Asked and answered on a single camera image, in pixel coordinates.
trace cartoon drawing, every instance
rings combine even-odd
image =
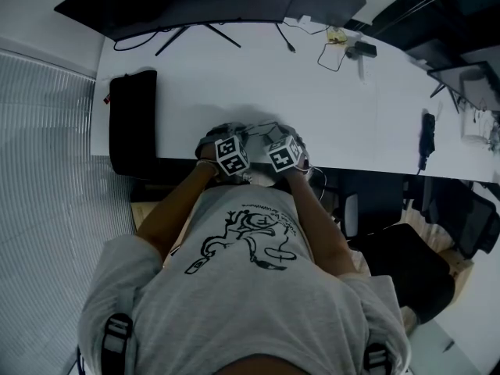
[[[258,247],[265,241],[259,243],[259,235],[271,236],[272,238],[283,238],[283,242],[277,248],[265,247],[264,253],[272,259],[295,260],[297,256],[293,252],[283,250],[288,242],[288,231],[290,225],[274,219],[268,214],[251,213],[249,210],[242,210],[238,213],[228,212],[226,219],[224,235],[210,236],[205,239],[202,245],[202,258],[196,260],[185,271],[187,274],[193,274],[204,266],[216,254],[217,249],[227,248],[237,241],[245,241],[250,253],[250,262],[265,270],[283,271],[286,266],[276,265],[257,256]]]

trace white desk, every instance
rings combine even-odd
[[[155,52],[171,34],[159,34],[129,52],[115,52],[113,42],[105,40],[95,86],[92,155],[109,154],[109,105],[103,99],[111,79],[155,69],[158,157],[194,159],[199,139],[215,125],[275,119],[297,129],[315,166],[416,173],[423,110],[437,115],[441,102],[436,152],[422,174],[497,180],[498,160],[486,148],[461,142],[462,121],[449,93],[442,91],[430,99],[437,82],[404,52],[363,37],[377,46],[378,57],[365,60],[362,81],[356,61],[345,58],[338,73],[316,64],[326,42],[324,32],[311,36],[282,25],[297,50],[293,54],[273,24],[216,27],[242,48],[205,27],[192,27],[158,57]],[[310,24],[308,29],[321,26]],[[131,39],[120,47],[144,39]],[[336,67],[342,54],[342,48],[328,46],[322,63]],[[257,155],[251,159],[266,161]]]

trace curved monitor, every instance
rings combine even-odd
[[[291,0],[65,0],[55,11],[114,41],[186,25],[282,22]]]

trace monitor stand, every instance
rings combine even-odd
[[[207,25],[205,25],[205,27],[209,28],[212,32],[215,32],[216,34],[218,34],[219,36],[223,37],[223,38],[224,38],[224,39],[226,39],[227,41],[230,41],[230,42],[231,42],[233,45],[235,45],[236,47],[241,48],[241,46],[240,46],[238,43],[236,43],[233,39],[231,39],[230,37],[226,36],[226,35],[225,35],[225,34],[223,34],[220,30],[218,30],[218,29],[214,28],[212,25],[208,25],[208,24],[207,24]],[[173,35],[173,36],[172,36],[172,37],[168,40],[168,42],[167,42],[167,43],[165,43],[165,44],[162,46],[162,48],[156,52],[156,54],[155,54],[155,55],[160,55],[160,54],[161,54],[161,52],[162,52],[163,50],[165,50],[167,47],[169,47],[169,46],[173,43],[173,41],[175,41],[175,40],[176,40],[179,36],[181,36],[181,35],[182,35],[182,34],[183,34],[186,30],[188,30],[189,28],[190,28],[190,27],[182,27],[182,28],[180,28],[180,29],[179,29],[179,30],[175,33],[175,35]]]

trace shirt sleeve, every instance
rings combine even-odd
[[[105,243],[78,323],[78,345],[95,375],[101,373],[104,326],[116,313],[120,292],[143,288],[162,267],[155,248],[137,236],[124,235]]]
[[[402,314],[392,278],[389,276],[365,277],[349,273],[339,277],[360,298],[368,322],[368,345],[385,345],[392,361],[392,373],[408,369],[411,351],[403,326]]]

